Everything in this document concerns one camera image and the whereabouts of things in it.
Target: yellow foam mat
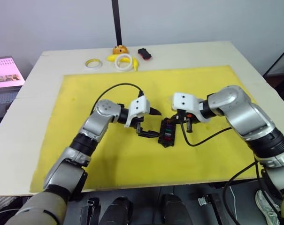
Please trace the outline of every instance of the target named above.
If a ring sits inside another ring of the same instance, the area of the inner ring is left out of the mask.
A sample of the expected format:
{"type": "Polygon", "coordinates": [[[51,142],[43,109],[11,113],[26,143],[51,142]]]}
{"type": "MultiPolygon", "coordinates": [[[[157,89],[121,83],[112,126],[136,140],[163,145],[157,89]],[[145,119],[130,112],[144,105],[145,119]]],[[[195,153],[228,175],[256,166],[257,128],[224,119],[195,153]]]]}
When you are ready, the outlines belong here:
{"type": "MultiPolygon", "coordinates": [[[[175,114],[171,110],[174,92],[190,93],[206,99],[208,94],[232,84],[241,86],[247,92],[229,66],[66,75],[46,130],[31,192],[42,191],[46,173],[64,148],[70,145],[96,98],[108,87],[122,82],[138,85],[144,90],[151,107],[162,112],[162,116],[145,116],[142,123],[144,130],[154,131],[160,130],[162,119],[175,114]]],[[[120,86],[109,91],[103,98],[128,107],[137,95],[137,89],[120,86]]],[[[187,135],[190,142],[197,143],[228,126],[224,117],[214,117],[209,123],[193,125],[193,133],[187,135]]],[[[180,126],[177,125],[174,147],[164,148],[157,141],[157,138],[139,137],[131,127],[109,124],[86,168],[88,178],[84,189],[228,180],[253,162],[252,151],[233,130],[225,131],[197,147],[190,147],[185,143],[180,126]]],[[[240,178],[254,176],[255,170],[252,168],[240,178]]]]}

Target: sneaker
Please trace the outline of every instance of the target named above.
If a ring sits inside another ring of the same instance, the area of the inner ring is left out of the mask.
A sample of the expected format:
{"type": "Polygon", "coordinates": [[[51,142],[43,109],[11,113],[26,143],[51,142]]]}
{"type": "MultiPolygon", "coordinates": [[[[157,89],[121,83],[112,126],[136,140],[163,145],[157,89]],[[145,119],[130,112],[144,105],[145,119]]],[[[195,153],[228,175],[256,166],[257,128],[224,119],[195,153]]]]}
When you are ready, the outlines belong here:
{"type": "MultiPolygon", "coordinates": [[[[277,211],[280,211],[280,208],[278,205],[274,203],[274,201],[270,198],[270,196],[266,193],[266,196],[271,201],[271,203],[274,205],[275,209],[277,211]]],[[[261,210],[261,212],[266,217],[266,221],[268,225],[279,225],[279,220],[277,218],[277,214],[274,212],[274,210],[271,208],[267,200],[265,199],[262,190],[258,190],[255,194],[255,203],[258,206],[258,208],[261,210]]]]}

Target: black cable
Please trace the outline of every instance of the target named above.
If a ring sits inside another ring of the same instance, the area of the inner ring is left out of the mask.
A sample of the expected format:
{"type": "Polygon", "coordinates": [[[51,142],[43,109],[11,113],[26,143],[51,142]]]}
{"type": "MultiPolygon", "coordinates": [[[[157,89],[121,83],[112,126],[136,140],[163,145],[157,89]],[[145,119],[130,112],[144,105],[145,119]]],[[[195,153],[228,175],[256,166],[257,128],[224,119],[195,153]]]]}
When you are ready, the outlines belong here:
{"type": "Polygon", "coordinates": [[[160,205],[161,188],[160,188],[160,191],[159,191],[159,195],[158,195],[158,197],[157,197],[156,206],[155,206],[155,208],[154,208],[154,210],[153,210],[151,224],[154,224],[154,219],[155,219],[156,211],[157,211],[157,208],[158,208],[159,205],[160,205]]]}
{"type": "Polygon", "coordinates": [[[94,111],[95,106],[96,106],[97,102],[99,101],[99,99],[100,99],[106,92],[108,92],[109,90],[112,90],[112,89],[115,88],[115,87],[121,86],[121,85],[133,86],[133,87],[137,88],[140,92],[142,92],[142,89],[141,89],[139,86],[137,86],[137,85],[135,85],[135,84],[132,84],[132,83],[118,83],[118,84],[116,84],[116,85],[114,85],[114,86],[111,86],[110,88],[106,89],[106,90],[97,98],[97,100],[95,101],[95,103],[94,103],[94,105],[93,105],[93,107],[92,107],[92,110],[91,110],[91,112],[90,112],[90,115],[91,115],[92,112],[94,111]]]}
{"type": "Polygon", "coordinates": [[[222,200],[223,200],[223,204],[225,206],[225,209],[226,209],[227,213],[229,214],[229,216],[231,217],[231,219],[235,222],[236,225],[240,225],[240,223],[236,220],[234,214],[232,214],[232,212],[230,211],[230,209],[228,207],[227,200],[226,200],[226,191],[227,191],[228,187],[230,186],[230,184],[233,182],[234,179],[236,179],[239,175],[244,173],[249,168],[253,167],[255,164],[256,164],[256,162],[251,163],[249,166],[245,167],[243,170],[236,173],[232,178],[230,178],[230,180],[225,184],[223,192],[222,192],[222,200]]]}
{"type": "Polygon", "coordinates": [[[267,197],[266,193],[265,193],[265,190],[263,188],[263,184],[262,184],[262,181],[261,181],[261,178],[260,178],[260,174],[259,174],[259,166],[258,166],[258,161],[255,160],[256,164],[255,164],[255,171],[256,171],[256,177],[258,179],[258,182],[259,182],[259,185],[260,185],[260,189],[263,193],[263,196],[264,198],[266,199],[266,201],[268,202],[268,204],[271,206],[271,208],[273,209],[273,211],[277,214],[277,218],[278,220],[281,219],[281,215],[279,213],[279,211],[277,211],[277,209],[275,208],[275,206],[272,204],[272,202],[269,200],[269,198],[267,197]]]}
{"type": "Polygon", "coordinates": [[[210,137],[204,139],[203,141],[201,141],[201,142],[199,142],[199,143],[197,143],[197,144],[191,144],[191,143],[189,142],[188,138],[187,138],[187,135],[185,134],[184,125],[183,125],[182,122],[180,122],[180,127],[181,127],[181,130],[182,130],[182,132],[183,132],[185,142],[187,142],[187,144],[190,145],[190,146],[192,146],[192,147],[198,146],[198,145],[200,145],[200,144],[202,144],[202,143],[208,141],[209,139],[215,137],[216,135],[221,134],[222,132],[231,129],[230,127],[225,128],[225,129],[218,131],[217,133],[211,135],[210,137]]]}

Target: orange toy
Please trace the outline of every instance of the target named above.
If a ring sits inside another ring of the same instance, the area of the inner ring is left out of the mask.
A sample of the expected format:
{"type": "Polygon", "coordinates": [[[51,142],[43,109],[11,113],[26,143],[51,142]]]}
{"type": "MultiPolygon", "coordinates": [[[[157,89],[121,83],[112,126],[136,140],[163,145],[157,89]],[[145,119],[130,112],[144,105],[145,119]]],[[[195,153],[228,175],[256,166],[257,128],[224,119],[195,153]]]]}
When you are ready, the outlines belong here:
{"type": "Polygon", "coordinates": [[[128,53],[128,50],[125,46],[118,45],[113,48],[113,54],[123,54],[123,53],[128,53]]]}

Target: white wall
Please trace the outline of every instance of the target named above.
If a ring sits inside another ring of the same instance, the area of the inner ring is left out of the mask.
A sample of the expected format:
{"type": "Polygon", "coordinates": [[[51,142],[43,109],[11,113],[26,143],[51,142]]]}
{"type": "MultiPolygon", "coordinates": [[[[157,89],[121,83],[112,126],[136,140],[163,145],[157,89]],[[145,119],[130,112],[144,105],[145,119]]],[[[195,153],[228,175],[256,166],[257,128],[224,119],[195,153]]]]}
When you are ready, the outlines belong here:
{"type": "Polygon", "coordinates": [[[43,51],[114,45],[109,0],[0,0],[0,56],[25,77],[43,51]]]}
{"type": "MultiPolygon", "coordinates": [[[[119,0],[125,45],[231,41],[263,74],[284,51],[284,0],[119,0]]],[[[0,56],[116,45],[111,0],[0,0],[0,56]]]]}
{"type": "Polygon", "coordinates": [[[284,0],[119,0],[123,43],[231,41],[261,73],[284,52],[284,0]]]}

